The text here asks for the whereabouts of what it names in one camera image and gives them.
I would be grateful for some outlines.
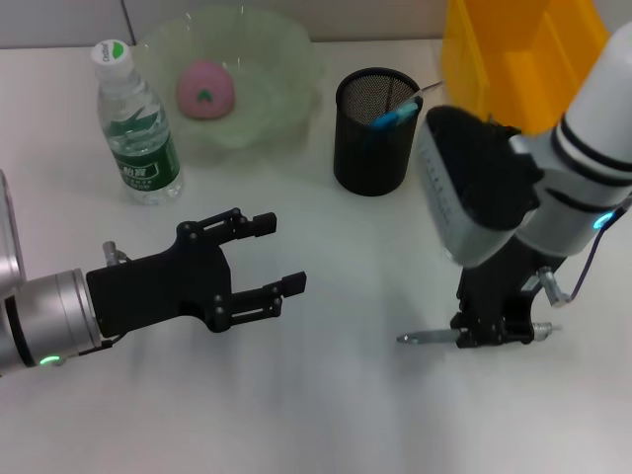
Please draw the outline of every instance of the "black mesh pen holder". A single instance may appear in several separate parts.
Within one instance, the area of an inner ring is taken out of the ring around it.
[[[382,196],[406,177],[417,117],[386,129],[371,127],[378,117],[397,109],[419,86],[406,74],[372,67],[348,76],[336,92],[334,174],[347,190],[361,196]]]

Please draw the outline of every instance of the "white tabletop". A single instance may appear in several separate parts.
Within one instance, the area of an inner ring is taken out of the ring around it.
[[[278,231],[225,246],[236,289],[299,271],[305,294],[278,320],[214,335],[179,318],[110,351],[0,380],[0,468],[66,473],[618,473],[632,461],[632,219],[601,244],[579,299],[535,321],[530,346],[411,347],[446,327],[459,269],[443,256],[411,164],[385,197],[332,173],[334,94],[386,66],[438,78],[432,41],[318,44],[327,72],[302,135],[229,157],[178,144],[187,188],[173,205],[125,197],[99,130],[85,48],[0,51],[0,167],[28,277],[164,250],[175,226],[240,206]],[[436,93],[429,102],[440,103]],[[570,288],[586,252],[558,273]]]

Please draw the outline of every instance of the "white bottle cap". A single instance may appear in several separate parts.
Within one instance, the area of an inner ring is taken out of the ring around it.
[[[124,79],[134,70],[129,46],[118,39],[101,41],[90,52],[100,81]]]

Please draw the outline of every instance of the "yellow container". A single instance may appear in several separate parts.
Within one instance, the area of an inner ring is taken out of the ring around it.
[[[566,111],[607,39],[591,0],[449,0],[443,78],[455,106],[539,133]]]

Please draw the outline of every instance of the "green glass bowl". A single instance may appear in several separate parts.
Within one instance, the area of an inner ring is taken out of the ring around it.
[[[243,148],[302,124],[323,66],[303,27],[275,12],[211,5],[163,23],[133,50],[138,72],[160,95],[177,140]],[[235,81],[235,109],[216,120],[183,116],[180,74],[200,59]]]

